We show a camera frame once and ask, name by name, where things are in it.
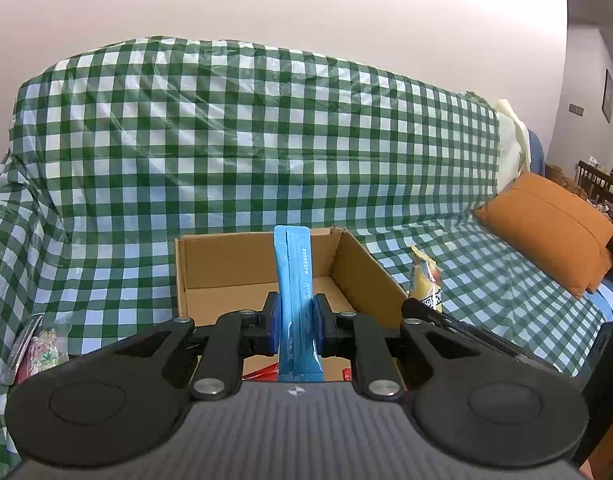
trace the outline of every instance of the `blue sachet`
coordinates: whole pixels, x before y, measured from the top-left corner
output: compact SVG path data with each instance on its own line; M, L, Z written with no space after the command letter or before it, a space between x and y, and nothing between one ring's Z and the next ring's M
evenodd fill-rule
M313 328L311 231L278 225L273 242L282 299L278 381L323 381Z

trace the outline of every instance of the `orange cushion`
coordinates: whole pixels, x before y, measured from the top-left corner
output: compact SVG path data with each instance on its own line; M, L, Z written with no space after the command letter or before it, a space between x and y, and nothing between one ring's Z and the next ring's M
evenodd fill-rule
M595 278L600 250L613 236L602 213L535 173L522 173L475 215L576 298Z
M602 283L602 279L606 276L606 273L611 270L613 266L613 260L611 259L611 253L605 247L599 250L599 259L595 264L595 274L591 276L587 291L595 292Z

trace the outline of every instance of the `green checkered tablecloth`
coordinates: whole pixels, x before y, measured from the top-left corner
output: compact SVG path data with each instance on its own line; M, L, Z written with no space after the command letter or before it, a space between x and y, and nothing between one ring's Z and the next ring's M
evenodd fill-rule
M149 38L61 61L20 89L0 168L0 369L32 312L72 313L76 354L170 318L175 237L336 224L403 286L419 245L447 310L574 374L602 315L470 214L497 145L472 94L298 50Z

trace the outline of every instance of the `picture frame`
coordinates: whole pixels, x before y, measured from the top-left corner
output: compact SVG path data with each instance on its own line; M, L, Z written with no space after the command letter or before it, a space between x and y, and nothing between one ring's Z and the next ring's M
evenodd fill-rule
M611 117L613 115L613 78L611 78L611 74L606 69L606 75L604 78L604 95L602 97L602 112L604 113L604 117L610 123Z

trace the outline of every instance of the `yellow wrapper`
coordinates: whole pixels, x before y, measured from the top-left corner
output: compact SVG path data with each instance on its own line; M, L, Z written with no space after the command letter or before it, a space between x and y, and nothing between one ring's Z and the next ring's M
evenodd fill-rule
M413 267L409 298L420 300L425 305L442 312L442 286L437 264L424 251L413 245L410 247L413 250Z

